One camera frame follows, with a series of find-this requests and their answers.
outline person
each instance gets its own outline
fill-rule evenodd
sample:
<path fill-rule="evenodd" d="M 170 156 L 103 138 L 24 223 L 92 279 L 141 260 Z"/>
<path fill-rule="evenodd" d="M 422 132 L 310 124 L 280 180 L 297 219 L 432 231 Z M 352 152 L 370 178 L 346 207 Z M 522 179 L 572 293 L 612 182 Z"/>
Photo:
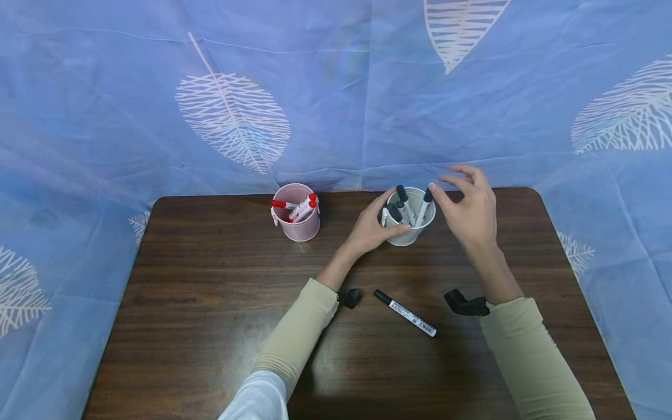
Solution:
<path fill-rule="evenodd" d="M 542 323 L 532 298 L 523 296 L 504 254 L 497 246 L 495 194 L 485 174 L 475 167 L 450 168 L 443 175 L 464 193 L 453 202 L 435 183 L 435 202 L 475 267 L 490 313 L 480 318 L 487 345 L 522 419 L 594 419 L 592 408 L 569 366 Z M 344 244 L 315 279 L 309 279 L 261 350 L 219 420 L 285 420 L 286 403 L 322 330 L 339 305 L 337 291 L 365 253 L 408 231 L 408 225 L 381 227 L 378 213 L 394 193 L 390 188 L 361 214 Z"/>

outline left hand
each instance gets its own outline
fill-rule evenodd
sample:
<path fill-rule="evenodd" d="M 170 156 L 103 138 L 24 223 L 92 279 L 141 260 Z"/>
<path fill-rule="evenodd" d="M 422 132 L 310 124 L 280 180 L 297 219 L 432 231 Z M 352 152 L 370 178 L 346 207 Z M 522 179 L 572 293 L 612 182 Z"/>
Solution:
<path fill-rule="evenodd" d="M 345 244 L 346 249 L 354 252 L 358 257 L 378 248 L 387 239 L 409 232 L 408 224 L 382 227 L 378 222 L 378 213 L 385 205 L 387 199 L 394 194 L 396 187 L 392 187 L 376 198 L 367 208 L 360 213 L 355 227 L 350 232 Z"/>

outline leaf pattern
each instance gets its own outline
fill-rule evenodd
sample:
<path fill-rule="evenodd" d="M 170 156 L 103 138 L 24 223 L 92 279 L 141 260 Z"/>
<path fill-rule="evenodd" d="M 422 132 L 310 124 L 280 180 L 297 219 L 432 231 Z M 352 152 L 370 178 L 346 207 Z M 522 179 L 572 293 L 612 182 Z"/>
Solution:
<path fill-rule="evenodd" d="M 0 339 L 10 329 L 18 329 L 50 309 L 39 288 L 35 267 L 27 259 L 0 247 Z"/>
<path fill-rule="evenodd" d="M 488 33 L 511 0 L 424 0 L 431 45 L 450 73 Z"/>
<path fill-rule="evenodd" d="M 340 185 L 336 187 L 334 192 L 357 192 L 363 191 L 362 184 L 359 182 L 351 183 L 350 185 Z"/>
<path fill-rule="evenodd" d="M 191 32 L 189 38 L 208 74 L 180 82 L 175 94 L 180 111 L 221 155 L 265 175 L 289 141 L 290 125 L 282 108 L 248 78 L 215 73 Z"/>
<path fill-rule="evenodd" d="M 592 101 L 572 125 L 574 154 L 672 148 L 672 54 Z"/>
<path fill-rule="evenodd" d="M 569 265 L 578 279 L 588 268 L 588 263 L 593 258 L 595 250 L 561 232 L 558 232 L 558 238 L 560 239 L 564 253 L 567 254 Z"/>
<path fill-rule="evenodd" d="M 147 228 L 147 222 L 149 221 L 149 211 L 136 214 L 132 218 L 129 218 L 128 221 L 130 222 L 130 225 L 133 226 L 135 241 L 140 245 L 144 230 Z"/>

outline fabric backdrop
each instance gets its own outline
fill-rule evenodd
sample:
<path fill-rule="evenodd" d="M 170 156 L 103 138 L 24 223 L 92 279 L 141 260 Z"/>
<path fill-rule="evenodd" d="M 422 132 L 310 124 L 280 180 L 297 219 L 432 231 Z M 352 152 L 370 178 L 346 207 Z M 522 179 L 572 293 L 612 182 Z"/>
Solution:
<path fill-rule="evenodd" d="M 641 419 L 672 419 L 672 2 L 4 0 L 0 419 L 76 419 L 163 196 L 539 191 Z M 269 229 L 272 228 L 269 217 Z"/>

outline pen holder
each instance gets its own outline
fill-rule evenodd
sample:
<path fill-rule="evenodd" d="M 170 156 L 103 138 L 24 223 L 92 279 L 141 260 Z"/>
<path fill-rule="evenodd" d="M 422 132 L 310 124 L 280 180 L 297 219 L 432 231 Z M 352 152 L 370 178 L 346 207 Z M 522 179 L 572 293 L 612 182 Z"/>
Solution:
<path fill-rule="evenodd" d="M 406 195 L 408 195 L 409 197 L 409 201 L 407 204 L 409 205 L 409 207 L 411 207 L 411 210 L 413 210 L 413 212 L 417 215 L 418 212 L 420 211 L 420 206 L 422 206 L 422 199 L 425 196 L 425 192 L 418 188 L 406 187 Z M 397 193 L 395 192 L 391 197 L 389 197 L 389 199 L 387 199 L 387 204 L 389 203 L 395 204 L 397 201 L 399 201 L 399 195 L 397 195 Z M 422 233 L 423 229 L 426 228 L 427 225 L 429 225 L 432 220 L 434 220 L 435 215 L 436 215 L 436 204 L 432 200 L 432 202 L 429 203 L 429 206 L 427 207 L 427 211 L 425 212 L 425 220 L 423 221 L 423 224 L 421 224 L 417 228 L 412 228 L 410 232 L 403 233 L 395 237 L 391 237 L 387 241 L 397 247 L 405 247 L 407 245 L 414 243 L 417 237 Z M 399 222 L 397 222 L 392 217 L 392 215 L 390 214 L 390 212 L 387 211 L 386 208 L 383 208 L 380 224 L 382 226 L 394 226 L 396 224 L 399 224 Z"/>
<path fill-rule="evenodd" d="M 289 203 L 299 204 L 305 200 L 312 190 L 302 183 L 289 183 L 281 187 L 273 196 L 273 200 L 281 200 Z M 280 224 L 285 235 L 295 242 L 305 242 L 311 240 L 317 231 L 320 230 L 320 205 L 299 223 L 289 223 L 287 216 L 291 210 L 286 208 L 271 207 L 271 217 L 273 223 Z"/>

